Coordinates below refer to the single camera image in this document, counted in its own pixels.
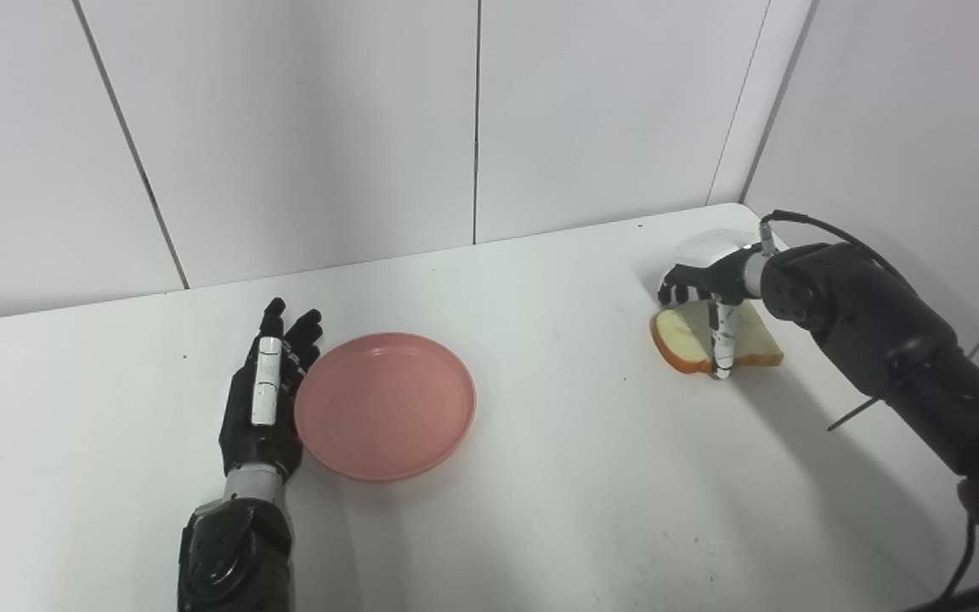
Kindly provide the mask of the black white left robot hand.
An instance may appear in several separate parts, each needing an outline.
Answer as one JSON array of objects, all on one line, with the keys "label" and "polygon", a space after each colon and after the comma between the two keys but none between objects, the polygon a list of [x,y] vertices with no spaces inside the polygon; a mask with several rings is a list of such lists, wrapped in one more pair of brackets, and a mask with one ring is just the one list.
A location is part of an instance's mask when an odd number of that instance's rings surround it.
[{"label": "black white left robot hand", "polygon": [[[321,356],[316,343],[323,337],[322,314],[311,309],[286,328],[283,314],[286,303],[275,297],[265,307],[257,335],[252,339],[244,364],[230,380],[222,427],[218,434],[223,458],[223,473],[235,468],[265,464],[274,468],[287,483],[303,460],[303,442],[295,423],[295,400],[304,376]],[[269,349],[260,351],[260,345]],[[259,360],[272,363],[272,376],[264,380],[272,388],[260,417],[253,415],[257,398]]]}]

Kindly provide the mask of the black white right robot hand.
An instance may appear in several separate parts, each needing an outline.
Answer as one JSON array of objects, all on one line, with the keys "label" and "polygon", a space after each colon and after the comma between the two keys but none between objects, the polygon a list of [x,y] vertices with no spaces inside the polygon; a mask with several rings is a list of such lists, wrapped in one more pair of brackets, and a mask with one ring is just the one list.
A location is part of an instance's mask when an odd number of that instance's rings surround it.
[{"label": "black white right robot hand", "polygon": [[710,317],[711,375],[730,377],[737,353],[739,307],[761,295],[764,245],[749,232],[715,229],[685,240],[656,293],[665,309],[704,302]]}]

